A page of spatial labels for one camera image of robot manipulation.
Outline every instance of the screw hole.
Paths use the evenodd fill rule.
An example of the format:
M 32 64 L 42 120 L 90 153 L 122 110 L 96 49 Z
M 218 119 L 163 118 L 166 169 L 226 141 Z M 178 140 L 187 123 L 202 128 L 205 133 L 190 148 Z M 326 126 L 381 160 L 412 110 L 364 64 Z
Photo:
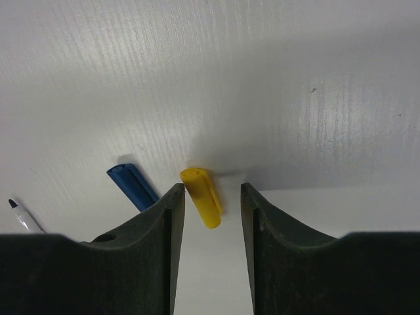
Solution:
M 103 235 L 99 235 L 97 238 L 93 240 L 94 243 L 104 243 L 109 241 L 114 241 L 117 238 L 115 234 L 105 233 Z

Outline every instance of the blue marker cap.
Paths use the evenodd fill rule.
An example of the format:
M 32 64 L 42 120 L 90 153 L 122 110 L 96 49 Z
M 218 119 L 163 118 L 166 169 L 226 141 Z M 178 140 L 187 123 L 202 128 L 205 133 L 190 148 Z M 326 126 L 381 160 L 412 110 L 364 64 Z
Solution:
M 159 200 L 158 195 L 133 164 L 119 164 L 108 169 L 106 173 L 140 212 Z

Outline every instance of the white surface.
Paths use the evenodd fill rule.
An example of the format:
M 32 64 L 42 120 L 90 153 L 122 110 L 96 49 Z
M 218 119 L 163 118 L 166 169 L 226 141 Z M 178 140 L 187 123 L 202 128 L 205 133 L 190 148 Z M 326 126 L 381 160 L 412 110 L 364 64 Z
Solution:
M 187 203 L 176 314 L 251 314 L 239 209 L 249 180 L 339 236 L 420 225 L 418 0 L 0 2 L 0 231 L 18 197 L 91 240 L 136 214 L 107 177 L 162 193 L 218 174 L 223 222 Z

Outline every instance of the yellow marker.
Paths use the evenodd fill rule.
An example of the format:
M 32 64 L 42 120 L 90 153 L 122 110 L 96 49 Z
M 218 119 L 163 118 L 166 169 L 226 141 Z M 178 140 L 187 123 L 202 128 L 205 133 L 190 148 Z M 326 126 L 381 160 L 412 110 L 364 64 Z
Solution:
M 208 228 L 216 228 L 221 223 L 223 212 L 215 187 L 205 169 L 185 169 L 179 177 L 184 182 L 199 215 Z

